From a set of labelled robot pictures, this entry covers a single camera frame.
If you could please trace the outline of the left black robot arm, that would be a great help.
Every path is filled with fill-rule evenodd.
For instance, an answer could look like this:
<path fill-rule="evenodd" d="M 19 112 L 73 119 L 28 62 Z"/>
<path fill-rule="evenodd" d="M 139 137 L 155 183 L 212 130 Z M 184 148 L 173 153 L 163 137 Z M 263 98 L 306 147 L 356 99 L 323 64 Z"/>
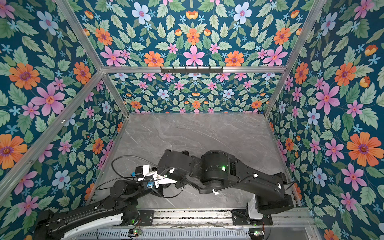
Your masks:
<path fill-rule="evenodd" d="M 139 221 L 138 199 L 151 193 L 146 184 L 118 180 L 103 200 L 72 211 L 38 215 L 34 240 L 74 240 L 99 229 L 120 225 L 132 226 Z"/>

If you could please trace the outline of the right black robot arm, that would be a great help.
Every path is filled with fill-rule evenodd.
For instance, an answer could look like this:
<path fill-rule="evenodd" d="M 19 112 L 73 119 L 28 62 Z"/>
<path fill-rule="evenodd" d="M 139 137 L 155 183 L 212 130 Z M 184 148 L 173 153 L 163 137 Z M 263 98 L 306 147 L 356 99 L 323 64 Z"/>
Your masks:
<path fill-rule="evenodd" d="M 196 157 L 188 151 L 165 150 L 157 174 L 174 180 L 177 187 L 190 185 L 202 195 L 218 195 L 230 189 L 253 194 L 245 215 L 252 224 L 295 207 L 284 188 L 288 184 L 284 173 L 265 174 L 224 151 L 212 150 Z"/>

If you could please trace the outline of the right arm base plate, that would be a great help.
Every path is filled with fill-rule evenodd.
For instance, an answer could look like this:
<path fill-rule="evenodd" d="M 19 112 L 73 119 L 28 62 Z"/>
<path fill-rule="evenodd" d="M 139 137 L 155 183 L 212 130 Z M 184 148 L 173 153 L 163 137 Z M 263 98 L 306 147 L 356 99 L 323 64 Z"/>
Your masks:
<path fill-rule="evenodd" d="M 231 210 L 233 225 L 235 226 L 271 226 L 273 220 L 270 215 L 263 215 L 256 212 L 248 213 L 246 209 Z"/>

